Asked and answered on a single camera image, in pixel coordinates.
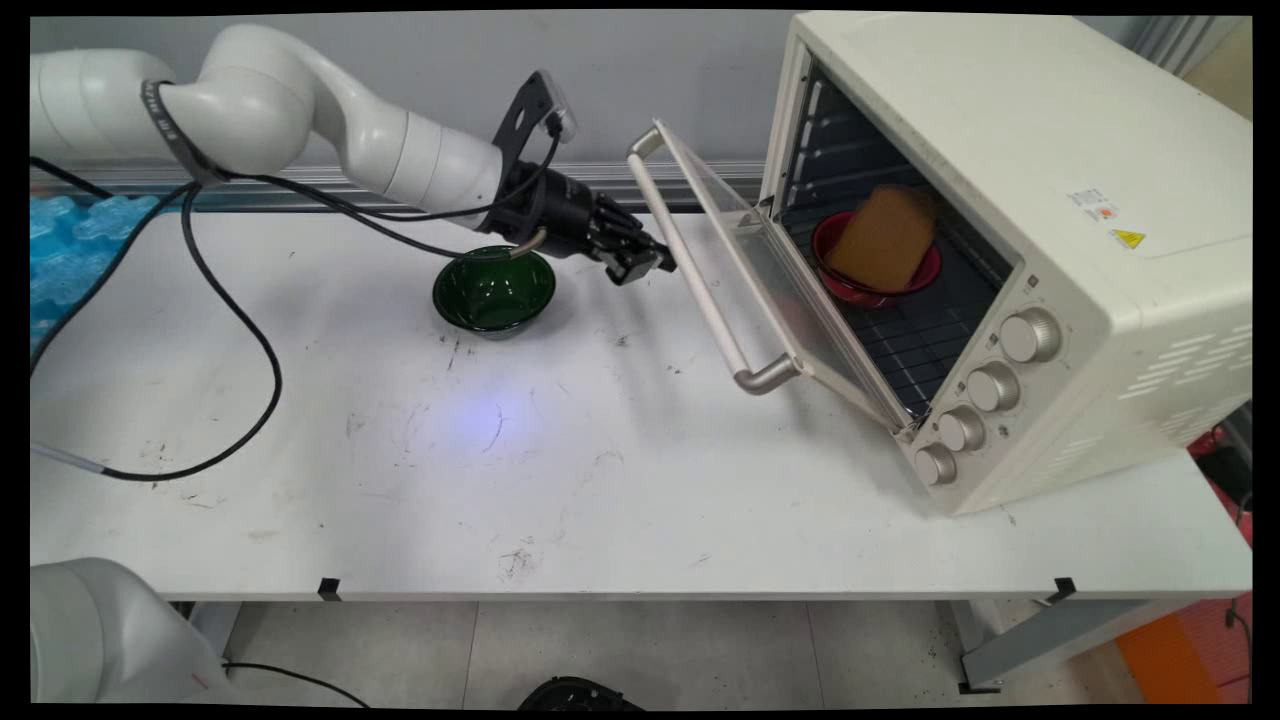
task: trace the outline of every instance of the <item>oven door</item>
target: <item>oven door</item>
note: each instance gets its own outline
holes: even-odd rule
[[[689,179],[716,236],[777,334],[782,354],[763,368],[748,364],[645,168],[644,159],[662,146],[667,146]],[[739,387],[763,395],[791,378],[809,375],[895,434],[910,427],[911,416],[773,220],[733,192],[662,120],[654,120],[654,127],[631,146],[627,164]]]

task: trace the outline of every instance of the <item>oven door handle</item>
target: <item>oven door handle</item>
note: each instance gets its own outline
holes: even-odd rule
[[[662,133],[658,132],[657,127],[650,128],[640,136],[640,140],[631,145],[631,149],[627,151],[627,165],[630,165],[632,174],[636,177],[640,193],[644,196],[645,204],[649,205],[649,210],[653,213],[654,220],[657,220],[658,228],[662,231],[662,236],[671,249],[671,254],[676,256],[680,274],[684,275],[685,283],[689,284],[689,291],[694,293],[698,309],[701,311],[707,324],[710,325],[712,336],[716,338],[716,345],[719,346],[721,355],[724,357],[724,363],[733,375],[733,382],[751,395],[764,395],[791,378],[800,375],[800,366],[796,359],[788,352],[783,352],[777,360],[759,370],[751,370],[750,365],[748,365],[746,356],[742,355],[742,348],[737,338],[733,337],[733,331],[724,322],[724,315],[721,313],[719,305],[712,297],[710,290],[707,287],[707,281],[703,279],[698,264],[689,254],[685,238],[681,237],[680,229],[676,228],[676,222],[671,218],[667,202],[662,199],[657,183],[653,182],[653,176],[649,174],[649,169],[644,164],[644,159],[660,147],[662,143]]]

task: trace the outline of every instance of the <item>toaster oven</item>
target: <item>toaster oven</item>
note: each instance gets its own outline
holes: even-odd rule
[[[645,168],[659,149],[776,356],[744,356]],[[733,380],[845,396],[947,512],[1180,452],[1252,395],[1253,126],[1071,18],[800,14],[755,202],[662,120],[627,163]],[[940,201],[942,273],[852,307],[810,233],[887,183]]]

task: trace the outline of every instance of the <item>slice of bread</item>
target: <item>slice of bread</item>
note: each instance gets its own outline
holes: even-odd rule
[[[923,192],[882,184],[845,227],[827,265],[873,290],[905,290],[933,243],[934,214]]]

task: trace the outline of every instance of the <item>wire rack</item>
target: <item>wire rack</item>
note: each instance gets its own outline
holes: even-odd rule
[[[810,238],[818,223],[845,208],[787,213],[783,227],[817,274]],[[934,245],[942,272],[928,288],[891,307],[867,310],[833,299],[854,336],[913,418],[923,418],[951,366],[978,331],[1011,266],[954,208],[940,204]]]

